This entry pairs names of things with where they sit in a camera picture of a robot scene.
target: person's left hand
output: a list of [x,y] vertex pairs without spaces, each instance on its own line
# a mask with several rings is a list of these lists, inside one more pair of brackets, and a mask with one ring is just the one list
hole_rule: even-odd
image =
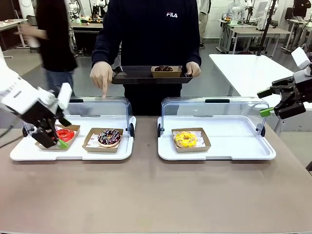
[[24,23],[20,26],[20,32],[16,34],[22,34],[23,36],[35,36],[36,35],[36,27],[30,26],[27,23]]
[[192,77],[198,77],[201,73],[201,69],[196,62],[188,62],[186,64],[187,75],[192,75]]

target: brown paper box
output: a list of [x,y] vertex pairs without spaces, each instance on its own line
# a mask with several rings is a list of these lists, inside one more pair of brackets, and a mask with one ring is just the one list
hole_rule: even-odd
[[151,71],[152,71],[152,74],[153,74],[153,77],[154,78],[176,78],[176,77],[180,77],[181,76],[181,66],[170,66],[173,71],[171,72],[156,72],[155,69],[157,68],[158,66],[155,66],[155,67],[152,67],[151,68]]
[[[205,142],[206,147],[196,147],[196,148],[180,148],[180,147],[178,147],[176,145],[176,142],[175,142],[174,132],[190,132],[190,131],[201,132],[201,136],[203,137],[203,140]],[[211,147],[210,141],[209,141],[204,129],[202,129],[202,128],[178,128],[178,129],[172,129],[171,132],[172,132],[172,136],[173,136],[172,139],[174,141],[175,148],[176,148],[176,151],[178,153],[205,152],[205,151],[208,151]]]
[[[103,132],[104,130],[107,130],[107,129],[111,129],[111,128],[91,128],[90,132],[88,133],[86,139],[84,140],[84,143],[83,143],[83,149],[85,149],[86,151],[88,152],[108,152],[108,153],[116,153],[117,150],[118,150],[118,146],[119,144],[117,144],[116,146],[112,147],[112,148],[104,148],[104,147],[101,147],[101,148],[91,148],[91,147],[87,147],[87,144],[92,136],[92,134],[100,134],[101,132]],[[118,130],[120,132],[120,135],[121,135],[121,138],[122,138],[122,134],[123,134],[123,129],[120,129],[120,128],[115,128],[116,130]]]
[[47,148],[45,148],[43,145],[41,145],[39,142],[36,142],[36,145],[37,145],[40,149],[42,149],[42,150],[63,150],[63,151],[66,151],[66,150],[68,150],[68,149],[70,148],[70,146],[73,144],[73,142],[74,142],[74,140],[76,139],[76,137],[78,136],[79,130],[80,130],[80,125],[70,125],[70,126],[64,127],[63,125],[56,124],[55,126],[58,126],[58,127],[60,127],[60,128],[65,128],[65,129],[70,129],[70,130],[76,131],[74,137],[73,137],[70,141],[67,142],[68,148],[67,148],[67,149],[61,149],[61,148],[59,148],[59,147],[56,147],[56,148],[53,148],[53,149],[51,149],[51,148],[48,148],[48,149],[47,149]]

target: donut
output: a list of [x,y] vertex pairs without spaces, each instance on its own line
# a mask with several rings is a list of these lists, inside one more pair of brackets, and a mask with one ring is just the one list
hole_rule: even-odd
[[194,148],[197,143],[197,137],[190,132],[179,132],[175,136],[175,144],[180,148]]
[[157,68],[155,68],[156,72],[172,72],[173,69],[172,67],[168,67],[168,66],[159,66]]
[[57,135],[59,139],[61,139],[62,141],[68,142],[71,139],[73,139],[75,132],[73,130],[64,128],[64,129],[57,130]]
[[120,142],[120,139],[121,135],[119,131],[115,129],[104,130],[97,137],[99,145],[105,148],[114,147]]

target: white tray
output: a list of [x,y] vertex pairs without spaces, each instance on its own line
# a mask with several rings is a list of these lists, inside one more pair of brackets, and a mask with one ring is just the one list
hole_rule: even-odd
[[[66,116],[74,125],[80,125],[80,132],[67,151],[41,150],[35,143],[36,140],[28,136],[12,150],[10,157],[15,161],[37,161],[58,159],[80,160],[122,160],[130,156],[134,142],[125,129],[127,128],[126,116],[100,116],[81,117]],[[130,123],[136,126],[136,118],[131,117]],[[91,128],[122,128],[124,129],[117,153],[87,152],[82,145]]]
[[[206,152],[178,153],[172,129],[203,128],[211,148]],[[245,116],[184,117],[165,116],[164,133],[158,138],[158,154],[165,160],[271,160],[276,156],[268,141],[258,135]]]

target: hand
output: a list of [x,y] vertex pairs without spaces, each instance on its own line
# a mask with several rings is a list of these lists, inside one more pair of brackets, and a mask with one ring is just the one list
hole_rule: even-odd
[[198,77],[201,73],[201,69],[196,62],[188,62],[186,64],[187,75],[192,75],[193,77]]
[[109,65],[107,62],[97,62],[93,66],[90,78],[97,88],[102,89],[103,98],[106,97],[108,85],[112,83],[112,77],[113,70],[111,65]]
[[16,32],[16,34],[22,34],[23,36],[31,36],[31,37],[34,37],[37,35],[38,29],[36,27],[30,26],[27,23],[21,24],[19,28],[20,28],[20,32]]

